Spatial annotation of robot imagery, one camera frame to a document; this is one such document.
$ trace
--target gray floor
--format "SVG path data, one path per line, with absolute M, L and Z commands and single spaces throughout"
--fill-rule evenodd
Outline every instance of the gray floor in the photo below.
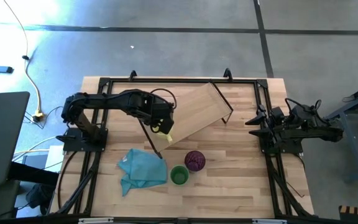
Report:
M 8 1 L 25 24 L 117 27 L 257 28 L 251 0 L 195 1 Z M 358 30 L 358 0 L 260 0 L 268 29 Z M 16 22 L 0 1 L 0 22 Z M 78 91 L 84 76 L 175 75 L 220 77 L 226 67 L 236 77 L 267 77 L 258 34 L 151 32 L 27 31 L 32 60 L 28 72 L 38 84 L 42 108 L 50 111 Z M 275 78 L 284 78 L 288 96 L 305 104 L 322 99 L 321 115 L 341 106 L 358 90 L 357 35 L 268 35 Z M 0 28 L 0 91 L 31 93 L 27 111 L 36 107 L 35 92 L 23 74 L 24 38 L 19 29 Z M 17 145 L 24 150 L 62 134 L 59 113 L 44 130 L 24 124 Z M 59 144 L 49 141 L 40 148 Z M 346 140 L 303 143 L 306 174 L 315 213 L 339 218 L 339 205 L 358 206 L 358 182 Z

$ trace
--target wooden board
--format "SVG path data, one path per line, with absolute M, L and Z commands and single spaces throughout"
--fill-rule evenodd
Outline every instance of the wooden board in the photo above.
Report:
M 156 91 L 155 94 L 160 95 L 161 91 Z M 178 106 L 173 112 L 175 124 L 170 131 L 171 142 L 146 127 L 146 131 L 158 152 L 229 115 L 231 112 L 211 83 L 196 87 L 193 91 L 176 98 Z
M 85 77 L 81 91 L 96 93 L 99 77 Z M 115 83 L 113 92 L 139 88 L 151 91 L 155 88 L 168 88 L 180 97 L 202 84 L 188 83 Z M 203 170 L 190 175 L 184 186 L 167 184 L 148 189 L 131 189 L 122 197 L 119 180 L 123 172 L 117 162 L 130 148 L 145 149 L 152 153 L 139 122 L 121 111 L 108 113 L 108 145 L 103 152 L 92 216 L 111 217 L 199 217 L 199 218 L 268 218 L 273 217 L 272 199 L 264 156 L 260 153 L 259 141 L 248 131 L 258 128 L 245 126 L 244 122 L 255 116 L 256 104 L 252 85 L 217 84 L 223 95 L 234 108 L 227 125 L 214 122 L 184 140 L 161 152 L 171 169 L 182 164 L 185 154 L 199 150 L 206 157 Z M 273 106 L 281 106 L 284 112 L 287 97 L 282 79 L 268 79 L 270 99 Z M 168 93 L 162 97 L 172 100 Z M 90 119 L 91 110 L 85 110 Z M 84 153 L 77 153 L 67 167 L 62 180 L 62 202 L 65 202 L 78 185 Z M 313 213 L 308 184 L 302 163 L 293 155 L 284 154 L 285 175 L 300 194 L 292 189 L 295 198 L 304 208 Z M 278 190 L 280 208 L 284 212 L 281 191 Z M 85 189 L 83 203 L 86 202 L 88 188 Z M 56 197 L 51 212 L 57 210 Z

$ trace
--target cup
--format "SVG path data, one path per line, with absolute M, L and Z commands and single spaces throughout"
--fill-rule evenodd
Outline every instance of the cup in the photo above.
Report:
M 171 180 L 176 185 L 183 185 L 189 179 L 189 170 L 182 165 L 176 165 L 170 173 Z

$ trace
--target light blue cloth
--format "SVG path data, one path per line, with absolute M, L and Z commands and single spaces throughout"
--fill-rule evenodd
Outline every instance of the light blue cloth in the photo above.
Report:
M 152 187 L 167 183 L 167 164 L 155 154 L 131 149 L 118 162 L 125 171 L 121 179 L 122 196 L 130 189 Z

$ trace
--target wooden table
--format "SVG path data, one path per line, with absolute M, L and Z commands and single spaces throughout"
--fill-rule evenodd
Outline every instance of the wooden table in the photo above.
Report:
M 100 77 L 85 77 L 81 91 L 96 93 Z M 270 78 L 268 89 L 272 106 L 288 112 L 284 98 L 287 96 L 283 79 Z M 168 88 L 178 98 L 202 84 L 196 83 L 115 83 L 113 93 L 139 88 L 151 91 Z M 116 165 L 131 148 L 145 149 L 152 153 L 149 142 L 139 122 L 122 111 L 110 110 L 107 128 L 108 144 L 102 153 L 96 183 L 92 216 L 110 217 L 194 217 L 194 218 L 268 218 L 273 217 L 272 200 L 265 158 L 259 151 L 259 141 L 248 131 L 258 126 L 245 126 L 256 111 L 254 87 L 249 84 L 217 84 L 234 108 L 225 125 L 217 121 L 161 152 L 171 169 L 183 164 L 188 151 L 198 150 L 206 157 L 205 168 L 190 175 L 184 186 L 167 184 L 148 189 L 131 189 L 122 197 L 120 179 L 123 175 Z M 168 93 L 160 96 L 172 100 Z M 92 111 L 85 110 L 91 119 Z M 78 185 L 84 153 L 77 153 L 69 163 L 62 180 L 62 202 Z M 283 154 L 287 182 L 300 194 L 291 192 L 302 206 L 313 213 L 308 184 L 300 160 Z M 85 206 L 88 189 L 85 189 L 82 206 Z M 284 212 L 281 191 L 278 190 L 280 208 Z M 51 212 L 57 210 L 53 200 Z

